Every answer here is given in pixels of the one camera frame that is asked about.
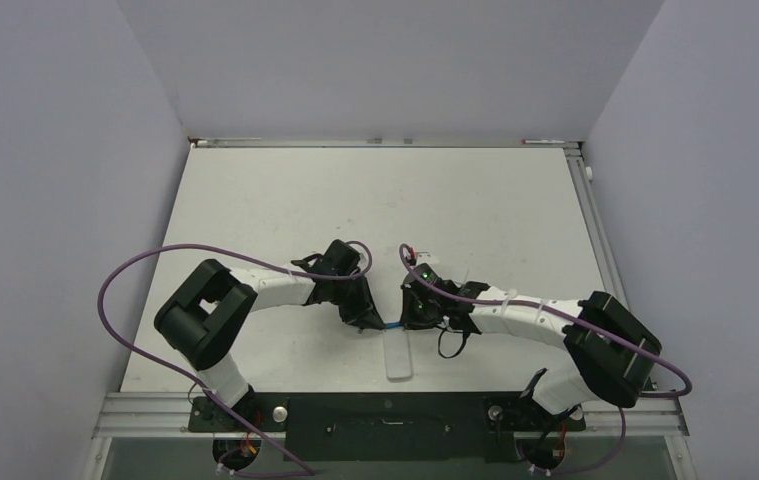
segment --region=black cable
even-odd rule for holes
[[[529,458],[529,454],[527,454],[526,452],[528,451],[532,454],[537,452],[538,449],[541,447],[541,444],[544,443],[544,440],[546,440],[547,437],[551,433],[553,433],[553,430],[555,430],[557,426],[561,425],[562,422],[566,421],[571,415],[573,415],[573,412],[575,412],[578,408],[579,408],[579,405],[575,405],[570,410],[566,410],[560,413],[559,415],[556,415],[553,418],[553,420],[550,422],[550,425],[548,425],[547,428],[544,429],[544,432],[541,434],[541,436],[538,437],[538,440],[535,442],[535,444],[532,445],[532,448],[530,448],[529,450],[526,450],[525,448],[521,447],[521,453],[523,454],[524,458],[526,458],[526,460],[529,463],[532,463],[532,460]]]
[[[191,392],[193,392],[193,387],[195,386],[196,386],[196,382],[192,383],[191,388],[188,390],[188,403],[190,403],[191,406],[193,406],[193,401],[191,400]]]
[[[441,330],[441,333],[438,334],[438,355],[440,355],[441,358],[446,358],[446,359],[458,357],[459,354],[461,353],[461,351],[464,350],[464,347],[467,345],[467,338],[470,337],[470,332],[468,332],[468,331],[450,332],[450,333],[461,333],[461,345],[459,346],[459,349],[456,350],[456,353],[454,353],[454,354],[452,354],[450,356],[446,356],[441,351],[441,339],[444,337],[444,334],[447,333],[447,332],[449,332],[450,330],[447,329],[447,328],[441,328],[441,327],[438,327],[438,328]]]
[[[620,421],[621,421],[620,438],[618,438],[618,443],[617,445],[615,445],[615,448],[613,448],[609,453],[607,453],[605,457],[597,460],[596,462],[590,465],[561,469],[558,472],[552,472],[551,474],[552,475],[573,475],[576,473],[590,472],[591,470],[602,467],[603,465],[609,463],[613,458],[615,458],[621,452],[621,450],[623,450],[623,445],[624,445],[624,442],[626,441],[626,415],[623,413],[622,408],[618,408],[618,413],[620,414]],[[522,446],[520,448],[520,453],[523,455],[523,460],[527,460],[526,452],[523,450]],[[532,465],[535,467],[535,470],[539,472],[543,472],[543,473],[549,472],[548,469],[541,468],[538,465],[535,465],[534,463]]]

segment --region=screw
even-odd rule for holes
[[[273,421],[276,423],[282,423],[288,418],[288,409],[282,406],[278,406],[273,409]]]
[[[502,416],[503,416],[503,407],[499,405],[492,405],[491,408],[488,409],[488,418],[490,418],[491,420],[497,421]]]

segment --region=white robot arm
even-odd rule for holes
[[[315,278],[265,269],[229,270],[205,260],[159,310],[155,328],[190,363],[200,379],[226,405],[236,406],[252,387],[229,353],[247,315],[280,305],[330,302],[341,320],[358,328],[383,329],[367,279],[355,276],[360,254],[335,240],[323,255],[292,262]],[[353,277],[322,280],[318,276]],[[214,304],[211,313],[202,301]]]
[[[653,366],[567,319],[581,318],[648,352],[661,352],[659,341],[607,293],[593,292],[586,300],[546,300],[480,282],[459,285],[442,279],[426,263],[410,268],[402,285],[404,327],[452,329],[463,335],[462,348],[472,334],[503,333],[572,357],[573,364],[536,376],[524,392],[550,415],[598,399],[632,407]]]

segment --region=glass panel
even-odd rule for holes
[[[568,437],[568,457],[563,468],[588,465],[606,455],[615,438]],[[309,462],[320,473],[318,479],[511,479],[527,478],[528,464],[484,463],[479,458],[440,462]],[[106,462],[103,480],[206,480],[229,478],[214,475],[210,439],[116,438]],[[292,462],[282,461],[273,448],[262,447],[246,472],[292,471]],[[546,478],[536,474],[535,478]],[[674,479],[673,467],[663,437],[627,437],[623,451],[607,465],[571,479],[641,478]]]

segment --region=metal profile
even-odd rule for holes
[[[591,193],[591,183],[588,180],[585,161],[578,155],[566,155],[566,158],[570,177],[576,188],[576,196],[579,199],[579,207],[582,210],[582,216],[585,218],[588,237],[591,239],[591,247],[594,249],[594,256],[597,259],[597,267],[600,269],[603,287],[628,308],[626,292],[623,290],[614,255],[600,221],[600,212],[597,210],[594,195]]]
[[[270,138],[201,138],[192,139],[197,148],[564,148],[579,149],[578,142],[529,144],[518,138],[368,138],[351,140],[300,140]]]
[[[94,437],[212,438],[211,433],[187,431],[191,405],[183,393],[110,393],[105,397]],[[587,430],[578,436],[613,436],[620,432],[617,408],[605,402],[583,405]],[[629,436],[678,436],[687,432],[685,421],[673,400],[642,399],[626,410]],[[216,434],[236,438],[243,433]],[[283,433],[271,433],[283,437]]]
[[[678,480],[697,480],[697,470],[694,468],[694,462],[691,459],[691,452],[688,451],[688,443],[685,441],[685,437],[665,437],[665,444],[668,447],[668,454],[676,478]]]
[[[85,468],[82,471],[82,480],[100,480],[102,478],[110,450],[110,437],[96,437],[91,440],[90,449],[87,458],[85,458]]]

